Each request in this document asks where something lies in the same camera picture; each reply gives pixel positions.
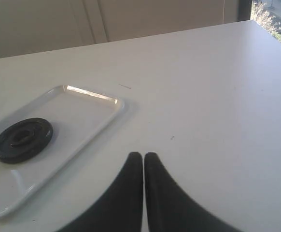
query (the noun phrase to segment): table surface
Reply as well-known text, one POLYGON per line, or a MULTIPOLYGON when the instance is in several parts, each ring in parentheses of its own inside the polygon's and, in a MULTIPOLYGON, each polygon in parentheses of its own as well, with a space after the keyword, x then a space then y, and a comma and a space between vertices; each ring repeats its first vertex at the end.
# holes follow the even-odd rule
POLYGON ((121 97, 124 113, 1 219, 0 232, 61 228, 97 200, 130 151, 157 152, 229 224, 281 231, 281 44, 256 23, 0 59, 0 118, 61 84, 121 97))

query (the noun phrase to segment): small debris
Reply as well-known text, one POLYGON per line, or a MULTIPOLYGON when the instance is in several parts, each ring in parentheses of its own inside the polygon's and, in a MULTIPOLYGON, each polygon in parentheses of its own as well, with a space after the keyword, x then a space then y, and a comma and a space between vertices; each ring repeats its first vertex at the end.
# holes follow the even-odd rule
POLYGON ((118 85, 120 85, 120 86, 122 86, 122 87, 125 87, 125 88, 128 88, 128 89, 132 89, 132 88, 129 87, 129 86, 125 86, 125 85, 122 85, 122 84, 118 84, 118 85))

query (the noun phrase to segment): white tray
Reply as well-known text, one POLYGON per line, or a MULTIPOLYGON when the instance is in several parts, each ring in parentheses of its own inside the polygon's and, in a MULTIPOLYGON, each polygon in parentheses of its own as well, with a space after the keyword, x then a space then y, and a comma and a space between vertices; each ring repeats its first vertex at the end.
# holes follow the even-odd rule
POLYGON ((0 121, 0 133, 31 117, 54 129, 47 147, 19 164, 0 162, 0 217, 19 207, 123 109, 124 102, 72 86, 58 86, 0 121))

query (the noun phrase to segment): tree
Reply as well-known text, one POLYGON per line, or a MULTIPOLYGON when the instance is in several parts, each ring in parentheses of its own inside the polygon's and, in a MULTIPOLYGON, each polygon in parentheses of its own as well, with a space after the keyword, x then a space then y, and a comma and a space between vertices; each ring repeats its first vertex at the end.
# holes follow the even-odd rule
POLYGON ((251 9, 251 19, 257 22, 262 28, 267 30, 272 36, 281 42, 281 35, 278 30, 280 23, 274 23, 272 20, 275 18, 274 15, 270 15, 269 11, 265 8, 266 3, 254 2, 251 9))

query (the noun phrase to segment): black rubber disc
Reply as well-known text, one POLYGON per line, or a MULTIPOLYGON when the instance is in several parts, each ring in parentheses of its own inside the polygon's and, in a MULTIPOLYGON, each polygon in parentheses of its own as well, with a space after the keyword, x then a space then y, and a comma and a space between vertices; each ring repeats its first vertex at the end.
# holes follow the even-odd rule
POLYGON ((19 163, 39 154, 53 136, 52 125, 43 118, 29 118, 0 134, 0 161, 19 163))

